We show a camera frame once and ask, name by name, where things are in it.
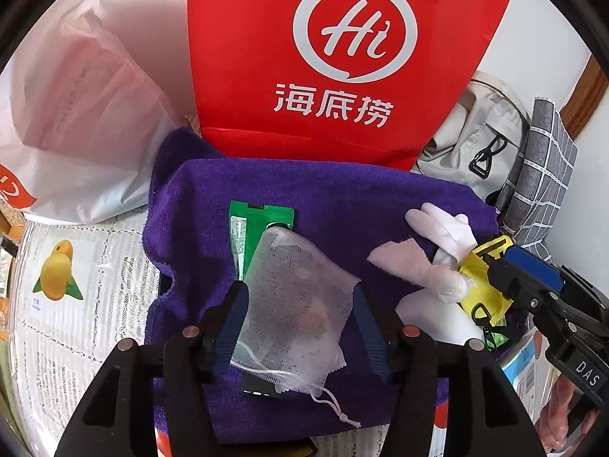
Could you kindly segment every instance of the gray checkered cloth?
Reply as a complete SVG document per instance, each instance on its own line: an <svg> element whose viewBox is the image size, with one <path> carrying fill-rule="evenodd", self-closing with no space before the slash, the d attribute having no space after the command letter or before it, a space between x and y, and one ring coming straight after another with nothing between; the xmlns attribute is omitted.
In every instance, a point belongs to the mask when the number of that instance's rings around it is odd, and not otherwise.
<svg viewBox="0 0 609 457"><path fill-rule="evenodd" d="M535 99L531 129L497 199L505 213L501 230L541 259L552 256L543 241L563 202L577 156L554 104Z"/></svg>

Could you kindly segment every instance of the yellow tag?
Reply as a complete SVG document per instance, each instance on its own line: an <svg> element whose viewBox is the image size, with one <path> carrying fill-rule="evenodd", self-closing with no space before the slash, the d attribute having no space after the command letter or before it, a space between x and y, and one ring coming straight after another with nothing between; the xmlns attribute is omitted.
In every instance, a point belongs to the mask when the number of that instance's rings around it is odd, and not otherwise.
<svg viewBox="0 0 609 457"><path fill-rule="evenodd" d="M488 276L486 276L488 264L481 256L489 254L499 259L507 248L513 245L514 243L509 237L497 237L476 247L462 262L459 272L471 278L476 284L461 301L461 307L474 321L487 317L486 309L490 315L491 325L495 326L512 305L513 301L504 298L501 292L488 283Z"/></svg>

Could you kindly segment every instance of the seasoning packet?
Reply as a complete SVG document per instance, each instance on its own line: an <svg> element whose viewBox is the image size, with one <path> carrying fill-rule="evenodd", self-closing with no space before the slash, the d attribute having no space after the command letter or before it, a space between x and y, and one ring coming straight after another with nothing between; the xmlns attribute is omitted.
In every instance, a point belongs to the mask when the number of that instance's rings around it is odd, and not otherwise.
<svg viewBox="0 0 609 457"><path fill-rule="evenodd" d="M231 201L228 210L230 246L237 280L243 280L263 232L274 225L293 230L294 209Z"/></svg>

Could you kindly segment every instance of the green packet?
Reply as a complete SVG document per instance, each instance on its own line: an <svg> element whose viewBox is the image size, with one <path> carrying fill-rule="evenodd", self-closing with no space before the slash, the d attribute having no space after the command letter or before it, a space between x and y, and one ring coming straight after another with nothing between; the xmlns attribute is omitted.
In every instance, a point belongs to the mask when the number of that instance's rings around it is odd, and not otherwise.
<svg viewBox="0 0 609 457"><path fill-rule="evenodd" d="M246 276L263 232L276 224L293 230L293 208L230 201L228 227L237 280Z"/></svg>
<svg viewBox="0 0 609 457"><path fill-rule="evenodd" d="M507 320L505 319L505 316L502 316L495 326L507 326ZM491 351L501 347L504 343L510 340L508 337L500 333L496 333L494 331L489 333L490 335L485 335L484 339L486 342L486 347Z"/></svg>

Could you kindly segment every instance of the purple towel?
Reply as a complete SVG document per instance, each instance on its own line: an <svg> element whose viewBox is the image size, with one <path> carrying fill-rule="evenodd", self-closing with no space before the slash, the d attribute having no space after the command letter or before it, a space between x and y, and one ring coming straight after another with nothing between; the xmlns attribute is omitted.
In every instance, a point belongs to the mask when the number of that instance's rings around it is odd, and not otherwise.
<svg viewBox="0 0 609 457"><path fill-rule="evenodd" d="M150 185L144 249L173 282L148 311L147 343L197 323L226 294L234 279L228 238L231 200L295 208L295 231L366 281L390 308L418 287L372 266L366 261L370 251L411 237L429 256L436 250L408 227L408 209L429 201L449 213L465 213L479 241L498 233L494 208L466 186L354 163L224 158L190 130L180 129L159 149ZM352 316L340 346L346 367L330 374L326 387L343 412L363 427L389 423L397 391L372 373ZM221 443L283 441L352 429L308 395L288 392L268 399L237 391L240 383L240 371L230 368L217 386L205 386ZM438 396L446 400L445 384ZM155 419L166 430L161 406Z"/></svg>

